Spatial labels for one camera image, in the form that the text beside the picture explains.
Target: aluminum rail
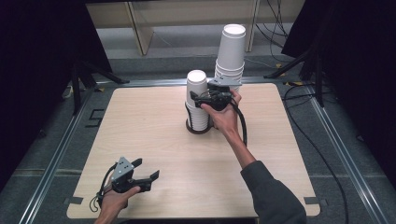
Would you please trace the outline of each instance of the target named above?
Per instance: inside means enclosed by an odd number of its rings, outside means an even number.
[[[118,87],[118,88],[132,88],[132,87],[158,87],[158,86],[182,86],[186,85],[186,78],[175,79],[158,79],[158,80],[131,80],[130,83],[116,84],[111,81],[98,81],[98,88],[100,87]],[[248,83],[273,83],[273,80],[265,80],[262,77],[242,77],[243,84]]]
[[[38,212],[41,204],[44,201],[44,198],[47,194],[47,191],[50,188],[50,184],[52,183],[53,177],[56,174],[56,170],[61,162],[64,153],[70,143],[70,139],[75,132],[78,123],[81,119],[81,115],[84,111],[85,105],[88,100],[91,98],[93,89],[88,89],[87,94],[84,97],[84,100],[81,104],[81,108],[79,111],[71,118],[69,125],[67,126],[66,131],[64,132],[64,136],[62,137],[61,142],[57,146],[55,153],[52,156],[51,161],[49,162],[49,166],[47,167],[45,173],[42,175],[41,180],[35,189],[35,193],[29,200],[29,203],[26,205],[25,211],[21,217],[20,224],[33,223],[35,219],[35,215]]]
[[[315,93],[311,85],[307,86],[306,91],[310,94]],[[374,223],[379,223],[379,224],[389,223],[384,213],[382,212],[382,209],[378,204],[373,191],[365,181],[363,175],[361,174],[361,171],[359,170],[358,166],[350,156],[337,130],[335,130],[334,125],[332,124],[332,121],[327,115],[325,108],[321,107],[318,101],[315,99],[311,100],[311,103],[314,106],[318,114],[318,117],[320,118],[320,121],[322,122],[323,127],[325,128],[327,134],[330,136],[335,151],[337,152],[341,162],[344,164],[344,167],[346,168],[346,172],[349,174],[349,177],[353,185],[355,186],[356,191],[361,196],[361,200],[363,201],[363,204],[366,207],[367,212],[369,213],[371,219],[373,220]]]

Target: person's left hand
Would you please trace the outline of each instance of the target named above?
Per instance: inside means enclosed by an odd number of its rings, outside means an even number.
[[[140,191],[140,187],[136,186],[124,193],[117,193],[111,189],[111,185],[105,188],[104,198],[99,217],[95,223],[112,223],[119,212],[127,205],[128,199],[136,195]]]

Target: black curtain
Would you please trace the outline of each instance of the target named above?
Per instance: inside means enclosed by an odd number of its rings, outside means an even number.
[[[311,47],[328,1],[307,0],[282,51],[292,57]],[[343,4],[320,50],[323,70],[375,159],[396,188],[396,3]]]
[[[83,3],[3,0],[0,30],[2,189],[61,102],[73,64],[111,67]]]

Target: human hand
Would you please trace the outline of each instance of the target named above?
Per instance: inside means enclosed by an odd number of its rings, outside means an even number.
[[[242,96],[234,90],[230,90],[233,95],[233,103],[239,105]],[[227,138],[231,134],[238,134],[237,114],[233,106],[228,104],[223,110],[217,111],[210,105],[201,104],[201,108],[213,119],[215,128],[219,129]]]
[[[120,211],[127,205],[128,199],[136,195],[140,191],[140,187],[136,186],[124,193],[117,193],[111,189],[111,185],[107,185],[104,190],[104,198],[99,217],[96,219],[95,224],[112,223]]]

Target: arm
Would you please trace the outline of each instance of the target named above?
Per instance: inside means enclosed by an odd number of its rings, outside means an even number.
[[[112,189],[105,190],[106,194],[102,201],[102,208],[99,217],[95,220],[95,224],[113,223],[120,211],[128,203],[128,199],[136,195],[140,187],[134,187],[124,193],[117,193]]]
[[[241,96],[232,91],[235,103]],[[237,116],[231,105],[216,111],[210,105],[201,105],[213,119],[233,149],[242,167],[241,175],[253,197],[254,209],[260,223],[306,223],[306,213],[300,201],[280,181],[275,180],[261,161],[256,161],[243,143],[237,128]]]

